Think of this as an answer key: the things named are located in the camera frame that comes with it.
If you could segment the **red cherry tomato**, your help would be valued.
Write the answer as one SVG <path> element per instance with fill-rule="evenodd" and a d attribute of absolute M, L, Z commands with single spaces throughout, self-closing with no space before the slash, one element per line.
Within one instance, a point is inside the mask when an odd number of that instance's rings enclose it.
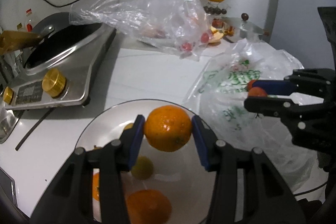
<path fill-rule="evenodd" d="M 260 87 L 252 87 L 248 91 L 248 96 L 249 97 L 268 97 L 268 94 L 264 89 Z"/>
<path fill-rule="evenodd" d="M 256 80 L 250 80 L 250 82 L 247 84 L 247 91 L 250 91 L 253 88 L 253 84 L 256 82 Z"/>

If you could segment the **yellow-green longan fruit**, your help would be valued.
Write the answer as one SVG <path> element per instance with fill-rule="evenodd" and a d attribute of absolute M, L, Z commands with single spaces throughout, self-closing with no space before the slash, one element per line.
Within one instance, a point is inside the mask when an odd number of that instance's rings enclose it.
<path fill-rule="evenodd" d="M 102 149 L 102 147 L 94 145 L 92 151 L 98 150 L 98 149 Z"/>
<path fill-rule="evenodd" d="M 131 174 L 138 180 L 147 180 L 154 172 L 153 162 L 145 156 L 139 156 L 131 169 Z"/>
<path fill-rule="evenodd" d="M 125 131 L 125 130 L 132 129 L 132 128 L 133 128 L 133 123 L 129 123 L 123 128 L 123 130 Z"/>

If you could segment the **large front mandarin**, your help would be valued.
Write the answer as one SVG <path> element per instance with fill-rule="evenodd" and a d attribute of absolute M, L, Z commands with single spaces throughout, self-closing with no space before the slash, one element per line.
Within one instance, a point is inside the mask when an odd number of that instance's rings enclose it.
<path fill-rule="evenodd" d="M 136 191 L 126 198 L 131 223 L 167 223 L 172 214 L 169 199 L 159 190 Z"/>

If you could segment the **printed white plastic bag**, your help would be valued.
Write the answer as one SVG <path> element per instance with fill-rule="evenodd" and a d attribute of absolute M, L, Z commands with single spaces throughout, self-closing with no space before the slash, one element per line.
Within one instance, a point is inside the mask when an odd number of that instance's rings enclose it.
<path fill-rule="evenodd" d="M 268 98 L 249 101 L 251 80 L 282 80 L 302 63 L 284 50 L 265 42 L 242 39 L 208 61 L 188 94 L 183 106 L 197 113 L 223 139 L 237 149 L 261 148 L 283 176 L 291 190 L 298 190 L 310 177 L 317 154 L 291 142 L 281 113 L 262 110 Z"/>

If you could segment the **small steel pot with lid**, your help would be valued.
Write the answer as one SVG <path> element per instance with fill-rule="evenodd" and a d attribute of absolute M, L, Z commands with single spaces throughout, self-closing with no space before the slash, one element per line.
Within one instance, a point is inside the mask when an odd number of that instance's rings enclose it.
<path fill-rule="evenodd" d="M 246 13 L 241 14 L 240 18 L 223 17 L 222 21 L 224 38 L 231 43 L 242 39 L 259 41 L 270 35 L 268 31 L 250 22 Z"/>

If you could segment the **white round plate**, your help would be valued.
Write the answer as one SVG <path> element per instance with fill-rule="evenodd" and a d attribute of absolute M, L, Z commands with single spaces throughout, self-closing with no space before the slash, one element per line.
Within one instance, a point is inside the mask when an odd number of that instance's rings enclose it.
<path fill-rule="evenodd" d="M 86 126 L 76 147 L 86 151 L 104 147 L 118 139 L 139 114 L 148 117 L 152 110 L 166 105 L 169 102 L 163 100 L 132 100 L 113 106 Z M 166 196 L 172 205 L 169 223 L 205 223 L 215 174 L 201 165 L 193 139 L 175 152 L 159 151 L 143 139 L 138 162 L 121 178 L 127 196 L 149 189 Z"/>

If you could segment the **orange peel pile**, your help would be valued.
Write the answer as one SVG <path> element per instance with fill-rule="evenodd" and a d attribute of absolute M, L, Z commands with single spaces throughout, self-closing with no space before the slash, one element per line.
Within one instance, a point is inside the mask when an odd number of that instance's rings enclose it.
<path fill-rule="evenodd" d="M 232 37 L 235 34 L 234 27 L 222 19 L 213 19 L 210 30 L 212 36 L 209 39 L 209 44 L 219 43 L 222 38 L 226 36 Z"/>

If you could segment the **dark chopstick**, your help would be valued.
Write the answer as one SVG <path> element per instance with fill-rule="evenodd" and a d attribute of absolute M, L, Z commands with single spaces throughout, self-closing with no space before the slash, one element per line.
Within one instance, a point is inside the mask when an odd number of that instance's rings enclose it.
<path fill-rule="evenodd" d="M 29 138 L 29 136 L 37 129 L 37 127 L 54 111 L 54 108 L 49 109 L 43 116 L 29 129 L 29 131 L 24 135 L 24 137 L 19 141 L 17 146 L 15 147 L 15 151 L 18 151 L 25 141 Z"/>

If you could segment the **clear box of dates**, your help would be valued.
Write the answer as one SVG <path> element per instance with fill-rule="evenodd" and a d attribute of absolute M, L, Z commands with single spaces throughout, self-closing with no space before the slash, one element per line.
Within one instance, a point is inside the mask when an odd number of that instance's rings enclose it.
<path fill-rule="evenodd" d="M 208 2 L 203 8 L 210 15 L 226 15 L 231 7 L 225 3 Z"/>

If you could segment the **steel wok lid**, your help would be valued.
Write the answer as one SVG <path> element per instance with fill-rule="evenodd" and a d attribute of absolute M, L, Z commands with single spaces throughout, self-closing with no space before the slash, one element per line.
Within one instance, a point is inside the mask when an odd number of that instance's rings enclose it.
<path fill-rule="evenodd" d="M 23 115 L 23 110 L 6 110 L 3 105 L 1 105 L 1 116 L 0 116 L 0 143 L 4 143 L 10 134 L 15 129 L 15 126 L 19 122 L 21 116 Z"/>

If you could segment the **grey refrigerator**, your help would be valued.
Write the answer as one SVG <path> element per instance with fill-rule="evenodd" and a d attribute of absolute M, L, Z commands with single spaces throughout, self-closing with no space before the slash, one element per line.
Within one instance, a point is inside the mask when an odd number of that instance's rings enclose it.
<path fill-rule="evenodd" d="M 335 0 L 278 0 L 270 44 L 286 50 L 306 68 L 334 68 L 333 53 L 318 14 L 318 7 Z"/>

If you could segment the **silver induction cooker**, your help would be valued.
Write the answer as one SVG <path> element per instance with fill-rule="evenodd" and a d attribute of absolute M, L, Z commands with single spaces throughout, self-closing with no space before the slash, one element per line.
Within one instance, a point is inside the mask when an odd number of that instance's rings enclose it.
<path fill-rule="evenodd" d="M 8 110 L 84 105 L 99 67 L 116 36 L 102 23 L 70 25 L 42 42 L 21 73 L 8 83 Z"/>

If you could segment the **clear crumpled plastic bag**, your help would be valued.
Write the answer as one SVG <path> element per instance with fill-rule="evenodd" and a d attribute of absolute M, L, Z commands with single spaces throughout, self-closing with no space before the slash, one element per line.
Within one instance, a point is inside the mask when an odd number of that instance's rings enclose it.
<path fill-rule="evenodd" d="M 69 20 L 104 23 L 181 59 L 198 60 L 213 38 L 200 0 L 81 0 L 71 6 Z"/>

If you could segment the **red label bottle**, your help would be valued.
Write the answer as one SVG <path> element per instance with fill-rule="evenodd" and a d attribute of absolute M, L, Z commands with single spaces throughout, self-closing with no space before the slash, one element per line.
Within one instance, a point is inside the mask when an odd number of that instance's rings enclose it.
<path fill-rule="evenodd" d="M 35 25 L 35 18 L 33 15 L 33 11 L 32 9 L 28 9 L 26 11 L 26 22 L 25 22 L 25 28 L 27 32 L 32 32 L 34 25 Z"/>

